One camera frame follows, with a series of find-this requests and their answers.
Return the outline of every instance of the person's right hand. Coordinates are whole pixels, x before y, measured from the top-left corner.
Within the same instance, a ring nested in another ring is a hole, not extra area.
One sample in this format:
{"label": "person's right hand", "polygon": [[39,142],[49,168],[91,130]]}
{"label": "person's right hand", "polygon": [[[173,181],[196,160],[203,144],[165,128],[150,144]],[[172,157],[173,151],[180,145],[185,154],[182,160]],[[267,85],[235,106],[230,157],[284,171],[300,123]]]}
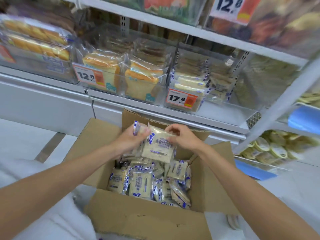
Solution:
{"label": "person's right hand", "polygon": [[177,135],[168,137],[167,140],[172,144],[178,144],[183,149],[189,149],[194,152],[203,145],[203,141],[196,137],[186,125],[172,124],[165,131]]}

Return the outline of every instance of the person's left arm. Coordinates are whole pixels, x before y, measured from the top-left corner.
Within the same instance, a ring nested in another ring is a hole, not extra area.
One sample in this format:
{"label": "person's left arm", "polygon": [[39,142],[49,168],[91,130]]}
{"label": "person's left arm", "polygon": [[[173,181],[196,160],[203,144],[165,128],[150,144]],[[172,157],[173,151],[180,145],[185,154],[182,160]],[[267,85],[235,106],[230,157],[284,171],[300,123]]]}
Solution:
{"label": "person's left arm", "polygon": [[138,146],[149,133],[133,136],[131,126],[109,145],[1,188],[0,239],[15,237],[99,167]]}

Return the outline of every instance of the cardboard box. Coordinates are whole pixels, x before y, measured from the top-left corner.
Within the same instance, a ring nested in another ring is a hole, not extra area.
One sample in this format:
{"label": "cardboard box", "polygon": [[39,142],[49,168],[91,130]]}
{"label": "cardboard box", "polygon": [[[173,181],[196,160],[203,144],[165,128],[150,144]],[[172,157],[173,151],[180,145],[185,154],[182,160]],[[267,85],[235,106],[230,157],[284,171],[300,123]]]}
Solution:
{"label": "cardboard box", "polygon": [[[167,126],[124,110],[122,129],[132,125],[134,120],[144,124],[150,122],[151,125],[161,128]],[[116,125],[94,118],[90,119],[67,154],[65,161],[88,154],[111,143],[120,133],[121,129]],[[204,141],[209,133],[195,130],[194,134]],[[234,164],[230,142],[219,143],[212,147]],[[86,213],[96,232],[115,233],[148,240],[211,240],[204,212],[237,214],[238,211],[211,170],[200,158],[191,155],[190,151],[183,149],[179,149],[179,154],[177,153],[179,159],[190,159],[191,210],[107,191],[114,161],[111,160],[99,168],[84,182],[86,185],[97,188],[86,207]]]}

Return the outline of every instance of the price tag reading 12.8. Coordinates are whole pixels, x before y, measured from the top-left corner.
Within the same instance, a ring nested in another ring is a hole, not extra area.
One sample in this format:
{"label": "price tag reading 12.8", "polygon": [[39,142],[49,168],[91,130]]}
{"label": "price tag reading 12.8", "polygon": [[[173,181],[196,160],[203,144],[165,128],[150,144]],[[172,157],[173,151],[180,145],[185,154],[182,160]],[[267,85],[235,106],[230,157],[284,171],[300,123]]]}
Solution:
{"label": "price tag reading 12.8", "polygon": [[261,0],[214,0],[210,16],[247,25]]}
{"label": "price tag reading 12.8", "polygon": [[170,88],[166,102],[191,109],[197,98],[198,96],[196,95]]}
{"label": "price tag reading 12.8", "polygon": [[105,87],[102,71],[73,63],[74,72],[79,81]]}

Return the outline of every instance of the person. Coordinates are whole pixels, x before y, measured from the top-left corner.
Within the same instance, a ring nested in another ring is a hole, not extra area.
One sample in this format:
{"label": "person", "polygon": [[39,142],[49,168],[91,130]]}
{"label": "person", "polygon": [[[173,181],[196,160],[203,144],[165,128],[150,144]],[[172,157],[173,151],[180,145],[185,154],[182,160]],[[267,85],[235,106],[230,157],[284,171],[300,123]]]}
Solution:
{"label": "person", "polygon": [[[172,124],[166,132],[177,135],[168,139],[170,143],[198,154],[212,170],[260,240],[320,239],[300,216],[198,139],[187,126]],[[149,133],[147,130],[133,136],[131,126],[109,145],[1,188],[0,239],[14,238],[100,166],[138,146]]]}

